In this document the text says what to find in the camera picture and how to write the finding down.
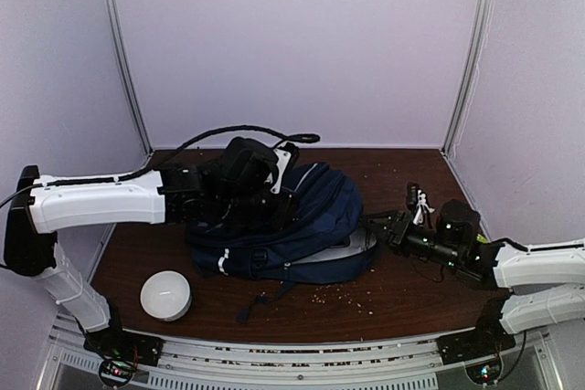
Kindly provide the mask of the navy blue student backpack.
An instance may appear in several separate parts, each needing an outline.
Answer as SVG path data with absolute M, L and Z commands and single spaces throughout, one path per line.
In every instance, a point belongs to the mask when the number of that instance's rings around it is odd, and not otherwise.
M 328 163 L 309 163 L 283 179 L 298 207 L 278 231 L 243 231 L 227 225 L 191 223 L 185 242 L 197 270 L 247 280 L 278 280 L 271 297 L 258 295 L 243 308 L 244 324 L 253 307 L 269 305 L 296 284 L 330 285 L 357 279 L 370 269 L 377 241 L 360 224 L 363 200 L 355 182 Z

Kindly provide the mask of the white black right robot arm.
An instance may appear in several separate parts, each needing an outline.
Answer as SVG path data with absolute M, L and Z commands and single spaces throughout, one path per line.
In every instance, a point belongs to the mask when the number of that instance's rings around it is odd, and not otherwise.
M 474 353 L 490 353 L 504 334 L 515 335 L 584 316 L 584 241 L 520 244 L 504 237 L 480 237 L 480 214 L 451 200 L 434 227 L 422 224 L 423 209 L 364 216 L 362 225 L 402 257 L 414 257 L 448 269 L 475 290 L 508 290 L 489 301 L 469 334 Z

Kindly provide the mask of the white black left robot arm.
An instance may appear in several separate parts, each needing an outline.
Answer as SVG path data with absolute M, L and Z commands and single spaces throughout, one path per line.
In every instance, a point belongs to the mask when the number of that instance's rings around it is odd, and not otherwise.
M 298 155 L 293 140 L 267 146 L 236 137 L 217 159 L 199 166 L 163 161 L 133 174 L 57 178 L 29 165 L 5 200 L 4 267 L 40 281 L 76 318 L 89 343 L 122 357 L 131 350 L 130 334 L 116 308 L 72 266 L 58 231 L 189 222 L 280 230 L 293 216 L 294 196 L 284 176 Z

